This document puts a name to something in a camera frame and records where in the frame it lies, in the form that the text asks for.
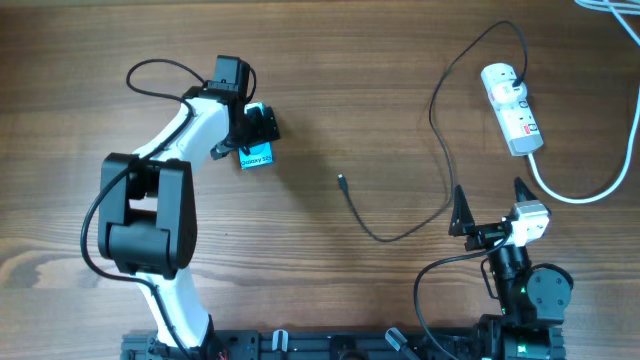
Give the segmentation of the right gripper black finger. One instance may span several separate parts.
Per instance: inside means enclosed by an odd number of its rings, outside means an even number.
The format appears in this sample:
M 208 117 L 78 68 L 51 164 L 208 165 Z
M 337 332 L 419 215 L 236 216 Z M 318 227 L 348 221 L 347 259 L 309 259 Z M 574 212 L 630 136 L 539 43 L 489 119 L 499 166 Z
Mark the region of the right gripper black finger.
M 514 179 L 514 192 L 517 202 L 538 200 L 520 177 Z
M 475 230 L 475 221 L 469 208 L 464 190 L 460 184 L 454 188 L 453 212 L 448 234 L 466 236 Z

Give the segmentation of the blue Galaxy smartphone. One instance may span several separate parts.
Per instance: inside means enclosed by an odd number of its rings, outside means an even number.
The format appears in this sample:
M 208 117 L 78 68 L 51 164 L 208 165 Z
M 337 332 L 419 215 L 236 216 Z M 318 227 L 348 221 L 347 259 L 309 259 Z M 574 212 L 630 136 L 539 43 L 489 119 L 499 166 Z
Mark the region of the blue Galaxy smartphone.
M 274 134 L 274 116 L 271 107 L 262 102 L 252 103 L 245 107 L 245 114 L 258 126 L 258 139 L 254 145 L 241 148 L 238 151 L 242 170 L 266 166 L 273 163 L 272 140 Z

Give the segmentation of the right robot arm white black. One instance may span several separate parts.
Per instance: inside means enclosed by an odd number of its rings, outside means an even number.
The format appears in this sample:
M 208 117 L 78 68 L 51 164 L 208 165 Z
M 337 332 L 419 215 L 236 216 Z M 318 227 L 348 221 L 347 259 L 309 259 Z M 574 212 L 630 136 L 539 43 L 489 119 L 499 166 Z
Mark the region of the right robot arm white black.
M 466 238 L 467 251 L 483 252 L 488 269 L 481 273 L 499 315 L 483 315 L 472 331 L 471 359 L 561 360 L 566 357 L 561 326 L 574 280 L 561 267 L 534 265 L 526 245 L 540 239 L 551 211 L 524 184 L 514 179 L 516 202 L 502 220 L 478 225 L 463 188 L 454 189 L 449 234 Z

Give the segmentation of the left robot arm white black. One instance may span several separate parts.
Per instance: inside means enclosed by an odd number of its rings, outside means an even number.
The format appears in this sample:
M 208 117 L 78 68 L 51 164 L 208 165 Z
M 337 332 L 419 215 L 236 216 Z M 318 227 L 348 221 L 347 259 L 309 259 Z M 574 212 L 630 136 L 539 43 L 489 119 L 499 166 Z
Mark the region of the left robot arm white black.
M 272 163 L 280 132 L 273 110 L 254 101 L 256 85 L 247 62 L 220 55 L 213 77 L 177 97 L 179 112 L 154 139 L 103 161 L 100 192 L 81 228 L 81 254 L 92 271 L 108 275 L 88 251 L 97 217 L 99 253 L 117 267 L 112 280 L 136 284 L 157 324 L 154 334 L 124 338 L 126 359 L 228 356 L 189 268 L 197 241 L 193 175 L 205 160 L 231 153 L 243 169 Z

